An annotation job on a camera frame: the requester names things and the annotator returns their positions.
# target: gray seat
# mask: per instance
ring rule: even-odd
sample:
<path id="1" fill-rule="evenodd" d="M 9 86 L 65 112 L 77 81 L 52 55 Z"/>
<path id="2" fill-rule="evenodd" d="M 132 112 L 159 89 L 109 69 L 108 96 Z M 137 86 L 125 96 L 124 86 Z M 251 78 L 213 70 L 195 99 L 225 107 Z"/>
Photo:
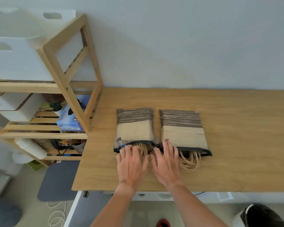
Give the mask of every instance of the gray seat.
<path id="1" fill-rule="evenodd" d="M 49 166 L 42 181 L 37 198 L 41 202 L 74 200 L 77 191 L 72 191 L 80 161 L 61 161 Z"/>

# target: clear plastic packaging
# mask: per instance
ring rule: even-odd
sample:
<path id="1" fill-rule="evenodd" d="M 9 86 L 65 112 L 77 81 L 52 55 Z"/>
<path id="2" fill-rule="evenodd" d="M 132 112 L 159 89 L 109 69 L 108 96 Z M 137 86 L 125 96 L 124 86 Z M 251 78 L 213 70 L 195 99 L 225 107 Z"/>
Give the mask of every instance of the clear plastic packaging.
<path id="1" fill-rule="evenodd" d="M 153 108 L 117 109 L 117 137 L 114 152 L 127 145 L 140 146 L 140 156 L 146 155 L 154 147 L 160 146 L 155 136 Z"/>
<path id="2" fill-rule="evenodd" d="M 159 110 L 162 139 L 179 150 L 180 167 L 196 170 L 202 156 L 212 156 L 208 148 L 199 113 L 182 110 Z"/>

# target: blue box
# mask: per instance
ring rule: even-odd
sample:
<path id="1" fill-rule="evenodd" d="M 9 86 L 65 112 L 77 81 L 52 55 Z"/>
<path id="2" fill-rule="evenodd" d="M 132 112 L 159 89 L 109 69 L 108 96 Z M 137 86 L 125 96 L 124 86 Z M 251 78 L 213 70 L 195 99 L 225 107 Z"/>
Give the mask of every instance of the blue box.
<path id="1" fill-rule="evenodd" d="M 90 95 L 76 95 L 83 110 L 85 110 L 90 97 Z M 72 112 L 69 104 L 63 109 L 57 121 L 57 125 L 64 131 L 83 131 L 82 126 Z"/>

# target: potted plant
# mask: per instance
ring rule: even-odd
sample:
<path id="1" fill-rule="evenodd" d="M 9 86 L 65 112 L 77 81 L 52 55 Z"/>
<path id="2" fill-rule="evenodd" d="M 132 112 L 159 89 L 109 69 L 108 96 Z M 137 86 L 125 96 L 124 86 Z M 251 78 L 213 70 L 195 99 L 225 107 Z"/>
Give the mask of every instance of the potted plant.
<path id="1" fill-rule="evenodd" d="M 58 116 L 62 113 L 62 106 L 58 102 L 53 102 L 49 104 L 49 107 L 52 109 L 53 112 L 55 112 Z"/>

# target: desk surface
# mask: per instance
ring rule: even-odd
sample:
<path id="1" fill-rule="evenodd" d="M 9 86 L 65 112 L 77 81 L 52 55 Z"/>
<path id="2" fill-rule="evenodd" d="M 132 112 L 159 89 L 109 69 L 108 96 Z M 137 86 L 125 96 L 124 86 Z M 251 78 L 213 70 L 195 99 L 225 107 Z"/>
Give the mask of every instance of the desk surface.
<path id="1" fill-rule="evenodd" d="M 284 91 L 104 88 L 73 190 L 114 190 L 118 185 L 116 109 L 153 107 L 200 113 L 213 156 L 196 172 L 181 172 L 190 191 L 284 191 Z M 139 191 L 166 191 L 148 165 Z"/>

